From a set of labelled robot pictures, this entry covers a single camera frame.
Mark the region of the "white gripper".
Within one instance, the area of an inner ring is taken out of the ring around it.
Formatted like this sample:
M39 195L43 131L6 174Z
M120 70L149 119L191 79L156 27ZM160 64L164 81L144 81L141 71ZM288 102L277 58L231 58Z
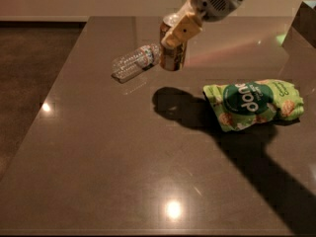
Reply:
M161 43L168 49L187 42L202 30L202 21L215 22L227 17L241 4L241 0L187 0L179 14L171 14L166 20L171 28Z

